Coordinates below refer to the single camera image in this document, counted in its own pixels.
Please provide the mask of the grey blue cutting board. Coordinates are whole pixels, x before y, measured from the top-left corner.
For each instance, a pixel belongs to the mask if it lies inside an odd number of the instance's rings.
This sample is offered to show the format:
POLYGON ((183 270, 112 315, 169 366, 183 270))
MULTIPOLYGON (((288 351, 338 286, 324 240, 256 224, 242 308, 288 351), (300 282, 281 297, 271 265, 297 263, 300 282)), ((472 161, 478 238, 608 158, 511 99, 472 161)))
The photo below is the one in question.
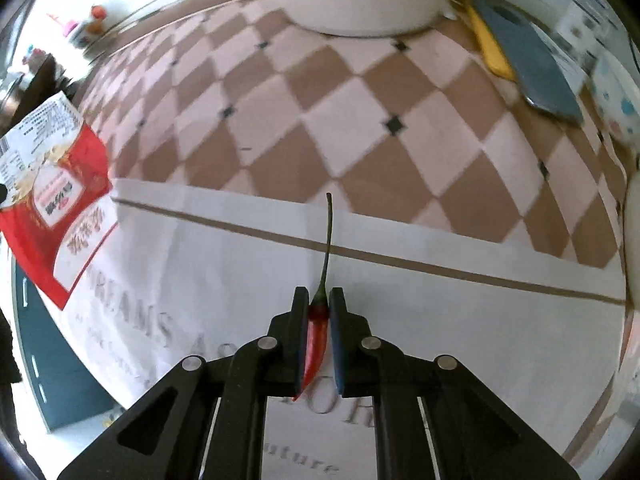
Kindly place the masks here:
POLYGON ((577 98, 529 19, 498 0, 472 0, 472 7, 514 70, 525 101, 541 113, 581 126, 584 116, 577 98))

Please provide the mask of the white dotted bowl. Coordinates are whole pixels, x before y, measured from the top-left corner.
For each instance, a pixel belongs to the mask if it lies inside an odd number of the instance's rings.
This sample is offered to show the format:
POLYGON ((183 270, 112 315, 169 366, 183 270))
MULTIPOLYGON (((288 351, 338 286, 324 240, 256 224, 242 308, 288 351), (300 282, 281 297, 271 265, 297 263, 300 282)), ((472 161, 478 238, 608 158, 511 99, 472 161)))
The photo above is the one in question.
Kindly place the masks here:
POLYGON ((639 88, 609 50, 603 50, 594 64, 590 94, 605 130, 638 151, 639 88))

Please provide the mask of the red white food packet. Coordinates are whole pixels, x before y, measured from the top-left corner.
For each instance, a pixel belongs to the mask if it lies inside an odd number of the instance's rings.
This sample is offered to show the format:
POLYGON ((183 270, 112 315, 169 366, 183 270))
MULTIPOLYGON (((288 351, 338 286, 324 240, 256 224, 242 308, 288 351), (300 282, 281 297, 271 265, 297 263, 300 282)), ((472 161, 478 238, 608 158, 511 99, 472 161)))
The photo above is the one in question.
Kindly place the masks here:
POLYGON ((62 92, 1 138, 1 233, 27 277, 64 309, 117 226, 106 147, 62 92))

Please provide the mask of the yellow cutting board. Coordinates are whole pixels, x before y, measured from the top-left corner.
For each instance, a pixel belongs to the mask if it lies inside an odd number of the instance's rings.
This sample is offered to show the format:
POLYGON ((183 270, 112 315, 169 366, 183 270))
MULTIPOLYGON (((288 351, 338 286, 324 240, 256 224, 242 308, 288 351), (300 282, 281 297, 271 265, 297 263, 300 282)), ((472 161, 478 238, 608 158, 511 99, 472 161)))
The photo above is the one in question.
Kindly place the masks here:
POLYGON ((464 0, 464 6, 488 70, 499 78, 515 82, 516 76, 513 68, 503 54, 497 39, 475 10, 472 0, 464 0))

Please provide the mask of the checkered brown tablecloth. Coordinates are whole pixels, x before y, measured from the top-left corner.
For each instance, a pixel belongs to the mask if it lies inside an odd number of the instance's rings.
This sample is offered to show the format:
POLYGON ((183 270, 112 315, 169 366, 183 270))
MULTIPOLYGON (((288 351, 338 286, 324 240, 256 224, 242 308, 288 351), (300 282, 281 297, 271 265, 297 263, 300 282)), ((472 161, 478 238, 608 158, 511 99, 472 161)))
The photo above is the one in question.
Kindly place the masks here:
POLYGON ((488 73, 464 14, 349 39, 278 0, 190 0, 104 44, 78 101, 118 226, 56 325, 133 404, 178 359, 230 356, 321 266, 405 352, 451 353, 582 478, 638 417, 623 215, 634 154, 591 96, 572 127, 488 73))

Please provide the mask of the blue kitchen cabinets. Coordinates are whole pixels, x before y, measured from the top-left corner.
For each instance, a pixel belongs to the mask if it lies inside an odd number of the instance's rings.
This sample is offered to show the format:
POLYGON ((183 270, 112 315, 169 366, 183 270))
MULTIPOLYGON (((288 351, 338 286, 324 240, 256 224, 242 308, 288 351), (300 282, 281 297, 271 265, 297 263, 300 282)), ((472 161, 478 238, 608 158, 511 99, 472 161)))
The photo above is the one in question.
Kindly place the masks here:
POLYGON ((122 407, 92 376, 53 321, 36 285, 11 261, 14 318, 27 382, 47 432, 122 407))

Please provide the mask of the red chili pepper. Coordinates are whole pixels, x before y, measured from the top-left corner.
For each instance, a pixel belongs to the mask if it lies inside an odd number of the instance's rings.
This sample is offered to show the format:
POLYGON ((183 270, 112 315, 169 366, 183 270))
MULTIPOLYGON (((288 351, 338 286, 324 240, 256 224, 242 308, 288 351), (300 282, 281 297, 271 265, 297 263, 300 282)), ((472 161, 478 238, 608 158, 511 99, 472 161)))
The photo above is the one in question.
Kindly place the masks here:
POLYGON ((328 276, 333 231, 333 197, 331 193, 326 193, 326 208, 328 208, 328 221, 326 222, 326 250, 324 251, 319 285, 307 310, 307 339, 304 372, 302 385, 299 388, 297 396, 294 396, 295 401, 302 396, 303 392, 314 381, 314 378, 322 367, 324 354, 326 353, 326 342, 328 341, 330 307, 328 293, 326 292, 326 277, 328 276))

